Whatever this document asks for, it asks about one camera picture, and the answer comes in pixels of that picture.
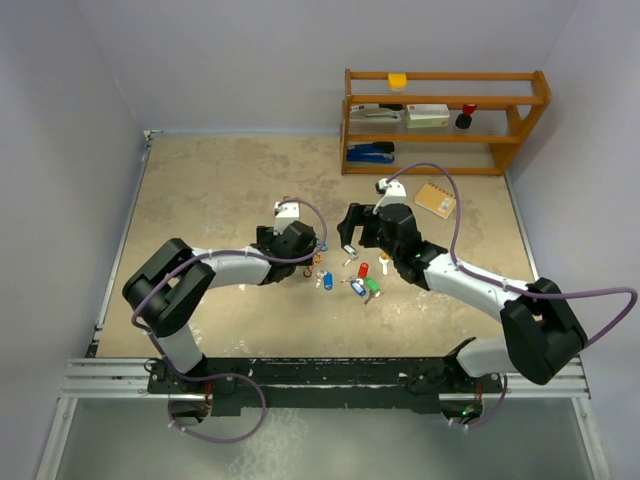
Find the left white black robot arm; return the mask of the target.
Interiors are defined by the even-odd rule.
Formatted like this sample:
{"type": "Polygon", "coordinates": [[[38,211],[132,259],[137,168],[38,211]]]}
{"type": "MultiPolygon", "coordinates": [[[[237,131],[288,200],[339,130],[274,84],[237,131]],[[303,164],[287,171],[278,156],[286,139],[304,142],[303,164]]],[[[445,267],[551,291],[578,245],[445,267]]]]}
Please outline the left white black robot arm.
{"type": "Polygon", "coordinates": [[[239,251],[199,252],[172,238],[125,282],[122,296],[173,365],[171,381],[194,392],[205,382],[205,355],[188,323],[205,293],[278,283],[311,263],[316,241],[313,228],[297,220],[281,233],[257,227],[256,241],[239,251]]]}

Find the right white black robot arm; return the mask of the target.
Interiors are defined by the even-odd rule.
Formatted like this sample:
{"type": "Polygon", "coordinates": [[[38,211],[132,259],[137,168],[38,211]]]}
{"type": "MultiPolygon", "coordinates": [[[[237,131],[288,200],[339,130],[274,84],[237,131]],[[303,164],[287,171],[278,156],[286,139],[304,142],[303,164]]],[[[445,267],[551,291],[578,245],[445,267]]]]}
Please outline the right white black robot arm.
{"type": "Polygon", "coordinates": [[[527,380],[547,384],[587,346],[587,335],[564,299],[531,298],[531,293],[558,294],[558,286],[540,278],[517,281],[454,261],[451,253],[424,240],[411,208],[390,204],[352,203],[337,226],[341,246],[349,248],[354,229],[362,229],[358,244],[387,254],[400,277],[424,290],[451,296],[499,321],[503,333],[492,339],[471,339],[451,353],[445,366],[446,383],[467,391],[488,374],[519,373],[527,380]]]}

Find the key with yellow tag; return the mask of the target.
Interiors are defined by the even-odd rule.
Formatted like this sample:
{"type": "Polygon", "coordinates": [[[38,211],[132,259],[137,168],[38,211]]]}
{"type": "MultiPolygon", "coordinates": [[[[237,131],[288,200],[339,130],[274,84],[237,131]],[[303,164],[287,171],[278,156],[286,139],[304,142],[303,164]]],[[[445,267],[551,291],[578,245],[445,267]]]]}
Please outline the key with yellow tag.
{"type": "Polygon", "coordinates": [[[389,264],[390,258],[387,254],[382,253],[379,256],[379,263],[381,264],[381,269],[382,269],[382,274],[383,275],[387,275],[388,274],[388,264],[389,264]]]}

